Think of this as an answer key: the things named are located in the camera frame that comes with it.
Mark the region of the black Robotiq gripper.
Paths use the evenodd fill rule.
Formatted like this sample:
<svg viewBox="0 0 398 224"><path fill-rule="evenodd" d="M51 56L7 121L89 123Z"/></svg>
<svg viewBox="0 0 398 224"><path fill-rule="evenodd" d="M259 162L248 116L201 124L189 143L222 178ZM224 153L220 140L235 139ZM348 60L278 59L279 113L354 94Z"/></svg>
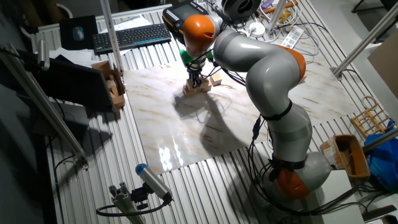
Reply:
<svg viewBox="0 0 398 224"><path fill-rule="evenodd" d="M201 69L188 68L187 72L189 75L189 79L192 80L192 88L195 88L195 84L196 84L195 80L198 80L197 87L199 88L202 84L202 80L200 80Z"/></svg>

